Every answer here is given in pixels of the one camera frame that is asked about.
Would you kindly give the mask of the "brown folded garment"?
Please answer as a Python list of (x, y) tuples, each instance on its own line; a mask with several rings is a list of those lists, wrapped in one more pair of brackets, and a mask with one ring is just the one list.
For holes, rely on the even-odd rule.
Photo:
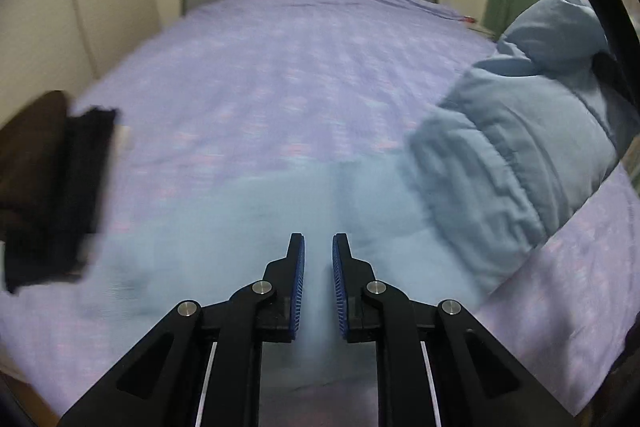
[(68, 98), (48, 91), (1, 128), (1, 237), (46, 219), (58, 149), (64, 139)]

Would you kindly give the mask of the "black folded garment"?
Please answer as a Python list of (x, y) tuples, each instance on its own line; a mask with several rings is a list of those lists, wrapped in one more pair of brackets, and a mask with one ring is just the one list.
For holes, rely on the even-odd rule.
[(118, 116), (116, 109), (93, 107), (66, 120), (43, 217), (27, 229), (9, 231), (4, 240), (3, 284), (9, 293), (77, 277), (84, 264), (81, 249), (98, 229)]

